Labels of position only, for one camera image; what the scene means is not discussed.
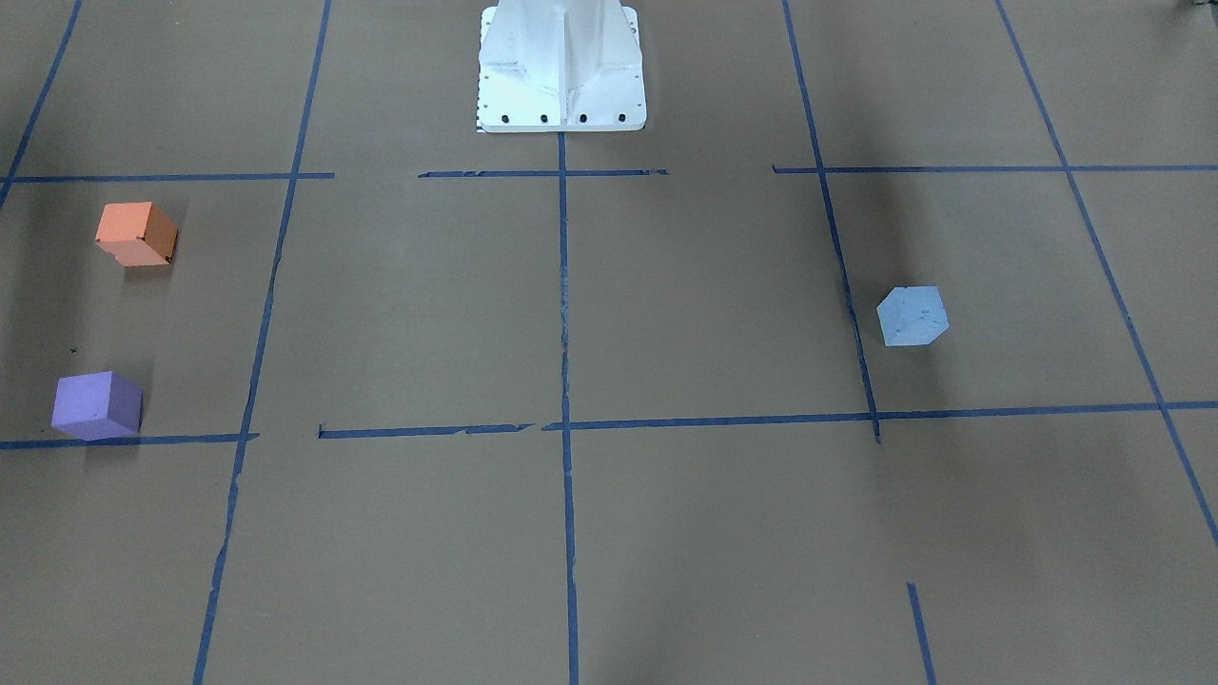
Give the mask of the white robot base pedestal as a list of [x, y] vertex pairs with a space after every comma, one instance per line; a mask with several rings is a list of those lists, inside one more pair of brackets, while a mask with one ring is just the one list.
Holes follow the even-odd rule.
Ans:
[[619, 1], [501, 1], [480, 22], [476, 128], [641, 130], [638, 13]]

